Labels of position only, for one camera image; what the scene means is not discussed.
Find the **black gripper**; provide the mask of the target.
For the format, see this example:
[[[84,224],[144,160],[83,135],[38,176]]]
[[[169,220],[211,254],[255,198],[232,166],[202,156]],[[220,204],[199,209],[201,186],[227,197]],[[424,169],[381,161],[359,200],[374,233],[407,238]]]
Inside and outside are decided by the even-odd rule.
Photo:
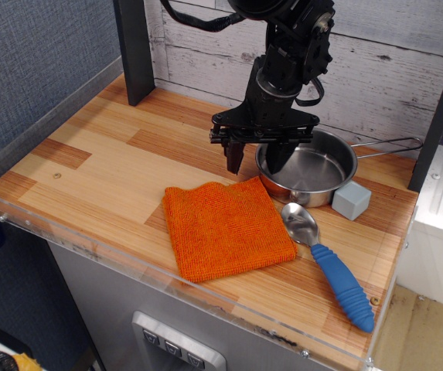
[[[274,174],[292,156],[296,143],[310,141],[319,118],[292,107],[300,89],[283,94],[264,81],[251,79],[239,106],[213,115],[210,142],[226,146],[229,172],[237,175],[240,171],[244,143],[270,143],[268,171]]]

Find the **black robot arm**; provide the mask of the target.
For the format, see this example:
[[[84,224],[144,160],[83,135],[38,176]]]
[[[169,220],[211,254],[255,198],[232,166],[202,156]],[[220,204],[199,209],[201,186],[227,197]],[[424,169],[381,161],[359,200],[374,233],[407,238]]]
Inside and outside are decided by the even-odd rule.
[[[245,19],[265,21],[265,52],[254,60],[244,101],[213,115],[210,141],[220,144],[227,169],[240,170],[247,144],[268,147],[270,173],[282,169],[296,146],[309,143],[319,118],[294,109],[318,104],[324,96],[319,76],[332,61],[329,37],[334,26],[332,1],[232,1],[233,13],[205,21],[162,6],[178,23],[220,32]]]

